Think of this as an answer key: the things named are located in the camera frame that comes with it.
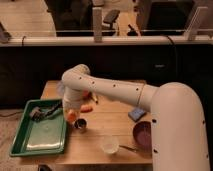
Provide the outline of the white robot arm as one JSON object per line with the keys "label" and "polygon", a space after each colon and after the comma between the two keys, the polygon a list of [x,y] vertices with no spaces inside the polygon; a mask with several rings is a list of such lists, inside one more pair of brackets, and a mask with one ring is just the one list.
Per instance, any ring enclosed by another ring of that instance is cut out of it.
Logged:
{"label": "white robot arm", "polygon": [[171,82],[159,87],[92,77],[79,64],[62,75],[65,110],[78,110],[84,90],[140,107],[152,115],[153,171],[211,171],[202,103],[189,86]]}

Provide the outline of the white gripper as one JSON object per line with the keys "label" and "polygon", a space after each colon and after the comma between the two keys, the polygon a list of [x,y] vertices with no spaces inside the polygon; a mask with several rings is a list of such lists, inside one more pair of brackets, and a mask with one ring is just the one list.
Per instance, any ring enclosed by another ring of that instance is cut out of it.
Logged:
{"label": "white gripper", "polygon": [[64,98],[62,100],[62,106],[65,115],[67,115],[70,111],[73,111],[75,114],[78,114],[81,108],[81,101]]}

